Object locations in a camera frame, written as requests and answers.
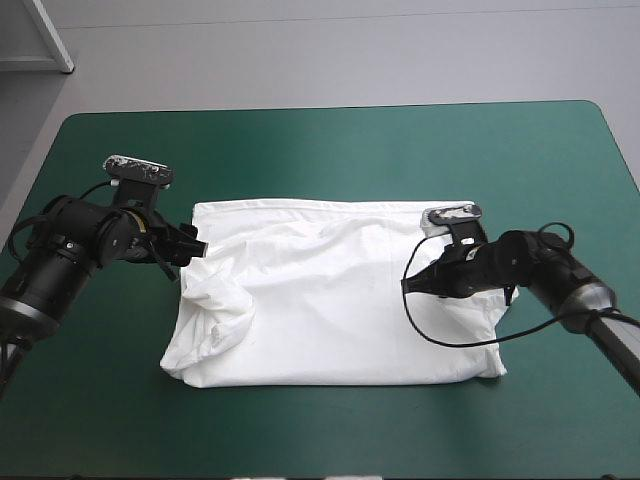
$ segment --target white cloth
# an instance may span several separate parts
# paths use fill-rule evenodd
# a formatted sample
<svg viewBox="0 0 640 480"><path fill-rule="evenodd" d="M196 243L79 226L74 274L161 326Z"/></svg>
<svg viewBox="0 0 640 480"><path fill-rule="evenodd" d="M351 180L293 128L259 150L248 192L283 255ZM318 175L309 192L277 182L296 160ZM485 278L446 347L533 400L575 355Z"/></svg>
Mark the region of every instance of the white cloth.
<svg viewBox="0 0 640 480"><path fill-rule="evenodd" d="M403 310L400 279L423 238L422 211L461 203L197 204L193 224L209 249L181 271L180 311L162 368L196 387L400 385L504 374L497 345L433 345ZM410 274L450 241L425 242ZM506 310L496 290L464 300L408 299L418 325L449 342L494 338Z"/></svg>

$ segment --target white fabric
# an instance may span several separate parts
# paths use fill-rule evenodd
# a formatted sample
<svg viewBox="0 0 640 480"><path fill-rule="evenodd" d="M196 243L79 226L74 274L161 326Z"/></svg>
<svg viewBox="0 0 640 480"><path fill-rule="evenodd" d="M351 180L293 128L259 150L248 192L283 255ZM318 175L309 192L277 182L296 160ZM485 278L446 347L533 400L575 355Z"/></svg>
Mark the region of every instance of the white fabric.
<svg viewBox="0 0 640 480"><path fill-rule="evenodd" d="M462 202L199 203L193 223L206 258L181 271L182 300L161 361L196 387L390 385L504 374L498 346L449 349L419 337L405 317L400 279L425 208ZM430 239L410 274L440 256ZM502 291L472 298L410 294L433 337L495 337Z"/></svg>

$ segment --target green table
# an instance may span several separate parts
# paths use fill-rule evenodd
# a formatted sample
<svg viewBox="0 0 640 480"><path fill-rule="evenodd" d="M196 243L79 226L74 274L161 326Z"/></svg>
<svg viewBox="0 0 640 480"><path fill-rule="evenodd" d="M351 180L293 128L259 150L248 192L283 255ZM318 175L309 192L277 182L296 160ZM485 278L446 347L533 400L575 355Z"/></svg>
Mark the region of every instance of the green table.
<svg viewBox="0 0 640 480"><path fill-rule="evenodd" d="M112 153L175 169L158 205L174 223L247 197L471 199L492 239L564 220L640 315L638 191L589 102L75 115L22 216L104 180ZM197 390L158 366L178 297L153 265L97 275L0 405L0 475L640 475L638 398L560 326L502 346L499 380ZM548 317L525 291L498 330Z"/></svg>

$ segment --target robotic arm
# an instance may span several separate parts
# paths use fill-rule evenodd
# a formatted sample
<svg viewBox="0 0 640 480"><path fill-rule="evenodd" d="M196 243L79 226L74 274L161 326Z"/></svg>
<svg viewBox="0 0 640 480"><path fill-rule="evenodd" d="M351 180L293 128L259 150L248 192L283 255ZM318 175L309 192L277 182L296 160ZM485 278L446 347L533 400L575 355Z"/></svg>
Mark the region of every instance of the robotic arm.
<svg viewBox="0 0 640 480"><path fill-rule="evenodd" d="M473 204L423 212L425 240L450 234L452 243L438 260L402 280L403 295L423 292L466 298L502 288L509 305L515 287L527 287L565 329L591 338L640 395L637 322L620 314L613 290L573 257L571 228L554 222L538 231L511 230L488 242L479 222L481 215L480 207ZM566 228L569 238L565 241L547 232L552 225Z"/></svg>
<svg viewBox="0 0 640 480"><path fill-rule="evenodd" d="M204 257L207 244L198 230L178 228L155 210L158 193L173 180L165 165L112 155L104 163L110 181L80 198L56 197L39 215L19 222L7 248L19 266L0 289L0 395L25 352L56 333L62 318L89 279L114 260L157 263L170 280L169 264L184 267ZM95 188L117 187L113 202L101 206L84 200ZM33 226L22 259L13 237Z"/></svg>

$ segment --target crumpled fabric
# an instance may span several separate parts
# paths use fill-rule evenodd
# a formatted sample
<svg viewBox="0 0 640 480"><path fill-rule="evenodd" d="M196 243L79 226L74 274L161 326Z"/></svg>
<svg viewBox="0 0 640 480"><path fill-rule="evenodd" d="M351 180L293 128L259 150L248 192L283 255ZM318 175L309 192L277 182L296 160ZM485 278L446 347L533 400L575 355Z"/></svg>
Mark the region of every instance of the crumpled fabric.
<svg viewBox="0 0 640 480"><path fill-rule="evenodd" d="M199 203L205 258L181 270L176 328L160 363L194 387L404 385L495 377L498 345L452 349L422 339L400 279L424 237L426 208L468 202L256 199ZM450 236L429 239L412 275ZM501 290L468 299L412 293L416 323L447 342L495 338Z"/></svg>

